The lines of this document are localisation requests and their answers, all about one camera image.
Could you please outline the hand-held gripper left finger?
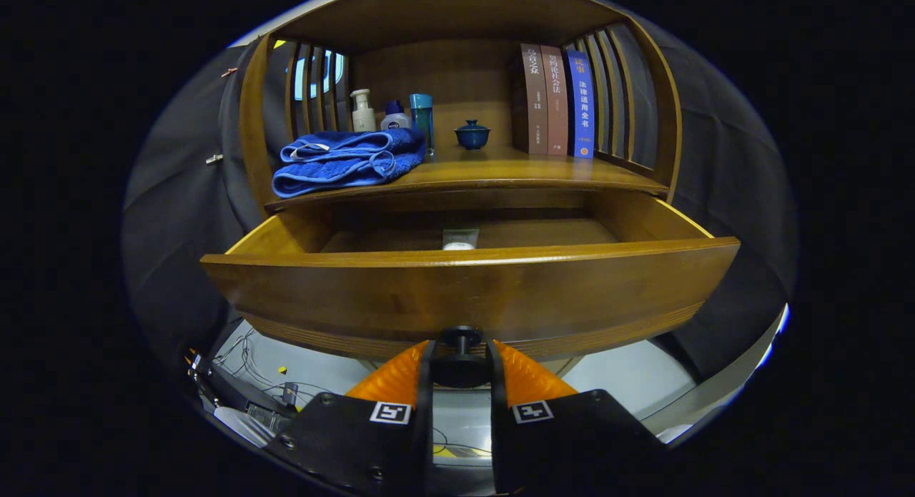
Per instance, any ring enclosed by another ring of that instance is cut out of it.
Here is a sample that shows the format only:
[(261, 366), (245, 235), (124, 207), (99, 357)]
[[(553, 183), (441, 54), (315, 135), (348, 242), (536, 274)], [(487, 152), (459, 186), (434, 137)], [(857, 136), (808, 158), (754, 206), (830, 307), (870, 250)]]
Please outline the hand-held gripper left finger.
[(345, 495), (427, 496), (435, 341), (418, 345), (412, 403), (318, 393), (265, 451)]

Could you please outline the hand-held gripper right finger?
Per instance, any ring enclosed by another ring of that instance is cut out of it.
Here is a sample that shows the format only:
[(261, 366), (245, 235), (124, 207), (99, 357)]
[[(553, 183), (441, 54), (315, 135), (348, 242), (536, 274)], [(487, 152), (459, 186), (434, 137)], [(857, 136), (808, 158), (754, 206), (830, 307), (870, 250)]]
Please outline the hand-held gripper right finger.
[(597, 496), (660, 467), (666, 445), (604, 389), (578, 392), (489, 340), (491, 467), (510, 496)]

